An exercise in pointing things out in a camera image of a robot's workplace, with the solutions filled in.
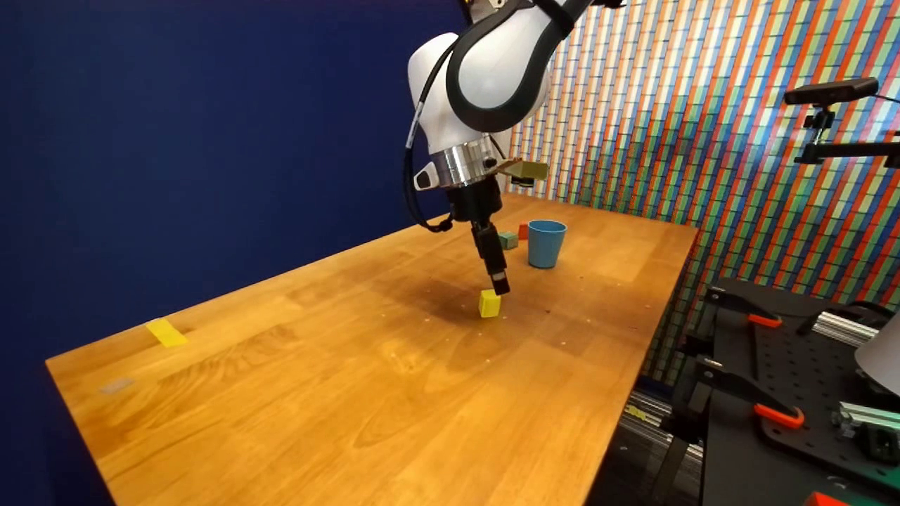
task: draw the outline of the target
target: blue cup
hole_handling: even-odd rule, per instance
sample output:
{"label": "blue cup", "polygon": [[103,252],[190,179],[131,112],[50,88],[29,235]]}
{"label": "blue cup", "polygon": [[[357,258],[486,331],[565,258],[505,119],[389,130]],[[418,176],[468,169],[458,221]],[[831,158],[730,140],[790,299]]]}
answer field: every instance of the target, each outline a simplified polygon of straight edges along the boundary
{"label": "blue cup", "polygon": [[558,268],[565,226],[554,219],[530,221],[530,265],[537,269]]}

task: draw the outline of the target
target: mosaic wall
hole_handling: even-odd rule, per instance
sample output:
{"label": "mosaic wall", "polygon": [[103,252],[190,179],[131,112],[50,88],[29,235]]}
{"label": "mosaic wall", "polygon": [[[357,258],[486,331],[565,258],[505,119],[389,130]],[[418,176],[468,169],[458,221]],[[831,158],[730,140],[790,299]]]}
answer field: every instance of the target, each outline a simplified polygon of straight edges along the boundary
{"label": "mosaic wall", "polygon": [[[718,275],[900,306],[900,171],[794,164],[810,109],[782,93],[849,77],[900,95],[900,0],[633,0],[592,9],[558,50],[545,108],[512,133],[554,169],[530,193],[702,231],[645,376],[673,383]],[[827,140],[900,130],[900,105],[837,112]]]}

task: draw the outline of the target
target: wooden tabletop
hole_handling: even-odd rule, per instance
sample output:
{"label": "wooden tabletop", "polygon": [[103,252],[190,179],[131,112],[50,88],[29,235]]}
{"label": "wooden tabletop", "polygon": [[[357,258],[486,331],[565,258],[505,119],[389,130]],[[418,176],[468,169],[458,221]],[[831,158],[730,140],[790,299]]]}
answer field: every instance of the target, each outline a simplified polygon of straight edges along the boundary
{"label": "wooden tabletop", "polygon": [[479,318],[468,226],[408,227],[48,361],[117,502],[583,502],[696,227],[506,193]]}

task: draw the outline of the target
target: dark blue backdrop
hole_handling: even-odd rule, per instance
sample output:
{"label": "dark blue backdrop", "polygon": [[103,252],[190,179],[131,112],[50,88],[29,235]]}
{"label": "dark blue backdrop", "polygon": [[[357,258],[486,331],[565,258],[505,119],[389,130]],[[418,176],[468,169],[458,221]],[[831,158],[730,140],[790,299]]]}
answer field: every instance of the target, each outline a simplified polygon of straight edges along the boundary
{"label": "dark blue backdrop", "polygon": [[454,0],[0,9],[3,502],[94,502],[43,361],[408,221]]}

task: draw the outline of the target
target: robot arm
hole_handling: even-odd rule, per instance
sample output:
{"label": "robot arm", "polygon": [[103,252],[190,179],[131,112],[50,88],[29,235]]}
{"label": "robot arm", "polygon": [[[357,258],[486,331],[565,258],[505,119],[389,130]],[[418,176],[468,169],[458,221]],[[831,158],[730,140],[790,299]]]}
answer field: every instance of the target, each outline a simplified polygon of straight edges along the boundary
{"label": "robot arm", "polygon": [[[484,160],[481,143],[489,133],[520,123],[543,99],[545,64],[571,34],[592,0],[506,0],[463,36],[427,40],[408,63],[418,119],[408,133],[408,203],[413,192],[446,189],[450,216],[427,226],[450,231],[454,219],[474,221],[474,240],[495,283],[510,292],[506,258],[489,213],[502,210],[495,165]],[[430,164],[412,169],[413,130],[427,138]]]}

